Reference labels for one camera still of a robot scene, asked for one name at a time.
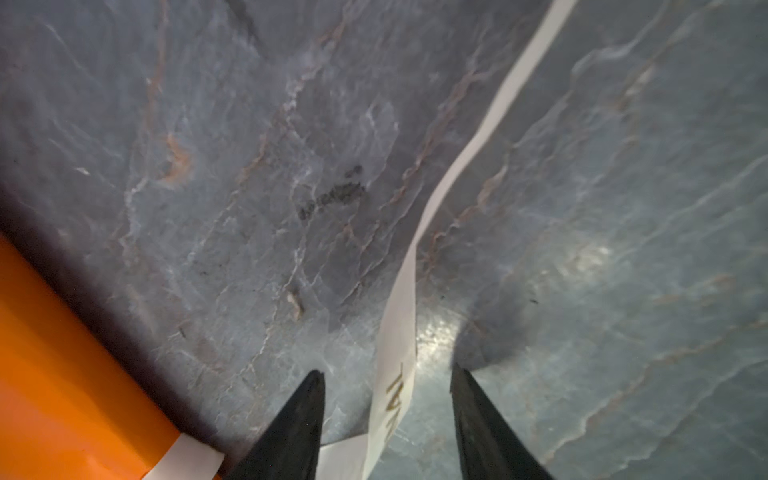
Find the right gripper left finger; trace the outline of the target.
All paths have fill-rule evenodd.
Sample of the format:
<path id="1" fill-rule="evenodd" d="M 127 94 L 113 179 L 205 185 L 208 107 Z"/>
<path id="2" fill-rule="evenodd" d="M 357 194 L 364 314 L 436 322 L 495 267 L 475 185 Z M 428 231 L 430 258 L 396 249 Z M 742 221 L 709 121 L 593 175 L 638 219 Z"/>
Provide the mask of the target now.
<path id="1" fill-rule="evenodd" d="M 227 479 L 313 480 L 325 410 L 324 374 L 310 371 Z"/>

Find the white ribbon strip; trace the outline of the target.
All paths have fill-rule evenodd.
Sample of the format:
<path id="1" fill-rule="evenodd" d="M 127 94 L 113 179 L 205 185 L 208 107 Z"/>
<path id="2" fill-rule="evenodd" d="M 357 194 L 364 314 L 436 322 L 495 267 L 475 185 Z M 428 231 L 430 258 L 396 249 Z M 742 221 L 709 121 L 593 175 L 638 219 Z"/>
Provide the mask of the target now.
<path id="1" fill-rule="evenodd" d="M 159 49 L 169 166 L 126 198 L 152 364 L 232 459 L 309 370 L 321 471 L 409 409 L 417 249 L 571 1 L 194 1 Z"/>

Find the orange wrapping paper sheet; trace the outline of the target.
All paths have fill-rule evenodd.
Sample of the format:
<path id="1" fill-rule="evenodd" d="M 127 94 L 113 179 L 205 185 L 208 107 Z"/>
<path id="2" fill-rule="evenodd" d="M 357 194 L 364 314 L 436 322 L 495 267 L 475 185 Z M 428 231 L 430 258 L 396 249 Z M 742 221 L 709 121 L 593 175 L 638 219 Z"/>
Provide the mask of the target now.
<path id="1" fill-rule="evenodd" d="M 181 433 L 2 239 L 2 478 L 216 479 L 223 459 Z"/>

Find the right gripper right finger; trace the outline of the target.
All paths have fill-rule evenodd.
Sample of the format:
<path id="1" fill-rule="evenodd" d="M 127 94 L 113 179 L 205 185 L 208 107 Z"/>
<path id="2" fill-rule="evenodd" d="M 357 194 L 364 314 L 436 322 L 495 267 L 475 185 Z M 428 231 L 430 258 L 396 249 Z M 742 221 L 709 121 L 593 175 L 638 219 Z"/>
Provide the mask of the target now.
<path id="1" fill-rule="evenodd" d="M 552 480 L 515 435 L 471 373 L 452 369 L 456 441 L 464 479 Z"/>

